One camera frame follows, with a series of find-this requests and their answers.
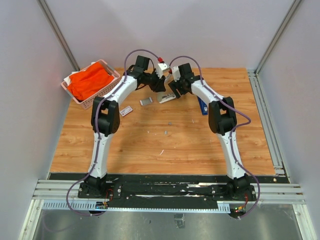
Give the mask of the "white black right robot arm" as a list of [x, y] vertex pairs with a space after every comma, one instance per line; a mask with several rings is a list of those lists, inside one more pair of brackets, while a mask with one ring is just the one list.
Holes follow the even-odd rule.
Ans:
[[247, 201], [255, 200], [254, 188], [249, 183], [237, 145], [235, 132], [237, 117], [233, 99], [215, 92], [200, 75], [194, 74], [188, 63], [171, 68], [169, 73], [172, 74], [173, 81], [168, 85], [177, 98], [191, 93], [199, 97], [208, 107], [209, 128], [219, 139], [226, 162], [227, 176], [230, 178], [226, 187], [227, 196], [232, 200], [242, 198]]

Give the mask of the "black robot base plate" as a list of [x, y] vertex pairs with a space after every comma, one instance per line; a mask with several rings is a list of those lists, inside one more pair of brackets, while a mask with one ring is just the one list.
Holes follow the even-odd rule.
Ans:
[[63, 180], [62, 189], [69, 202], [79, 200], [97, 200], [106, 207], [109, 205], [149, 206], [149, 207], [196, 207], [207, 206], [208, 203], [232, 201], [239, 203], [254, 203], [262, 193], [259, 178], [248, 176], [249, 184], [256, 199], [245, 200], [230, 198], [226, 194], [227, 176], [204, 175], [153, 175], [153, 174], [108, 174], [106, 179], [114, 189], [102, 198], [79, 198], [80, 184], [85, 179], [84, 174], [54, 173], [50, 180]]

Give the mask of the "grey white stapler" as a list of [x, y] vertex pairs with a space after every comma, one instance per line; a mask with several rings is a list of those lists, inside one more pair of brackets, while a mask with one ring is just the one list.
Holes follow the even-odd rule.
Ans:
[[176, 95], [173, 92], [170, 92], [170, 93], [158, 92], [156, 99], [160, 104], [163, 104], [168, 101], [174, 100], [175, 98], [176, 98]]

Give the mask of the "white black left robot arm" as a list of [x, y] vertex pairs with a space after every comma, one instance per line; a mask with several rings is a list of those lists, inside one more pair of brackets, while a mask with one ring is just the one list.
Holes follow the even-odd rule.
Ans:
[[148, 57], [137, 56], [135, 64], [123, 74], [113, 90], [102, 97], [96, 97], [92, 105], [91, 125], [94, 131], [94, 146], [87, 175], [78, 189], [79, 198], [102, 198], [114, 187], [107, 182], [107, 159], [113, 136], [120, 127], [120, 105], [139, 85], [149, 86], [153, 92], [164, 92], [164, 72], [169, 66], [158, 58], [151, 73], [147, 72]]

